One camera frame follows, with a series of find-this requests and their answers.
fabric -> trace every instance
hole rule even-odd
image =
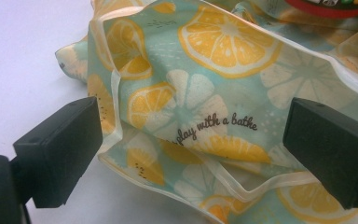
[[[282,145],[293,97],[358,120],[358,17],[274,0],[92,4],[87,38],[56,55],[98,98],[101,161],[221,223],[358,223]]]

white background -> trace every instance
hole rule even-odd
[[[54,52],[80,40],[92,16],[90,0],[0,1],[0,155],[62,106],[87,96],[64,75]],[[95,158],[67,204],[35,209],[33,223],[206,223],[195,209],[134,186]]]

white table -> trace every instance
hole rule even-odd
[[[54,52],[81,39],[92,16],[89,0],[0,1],[0,155],[62,106],[87,96],[86,86],[64,75]],[[43,223],[207,223],[201,213],[134,186],[95,158],[67,204],[35,209]]]

red container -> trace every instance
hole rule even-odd
[[[358,16],[358,0],[285,0],[288,4],[310,14],[329,18]]]

black object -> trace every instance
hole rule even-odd
[[[283,144],[345,209],[358,207],[358,122],[294,98]]]
[[[66,203],[103,140],[97,99],[64,106],[17,142],[11,162],[0,156],[0,223],[30,223],[25,204]]]

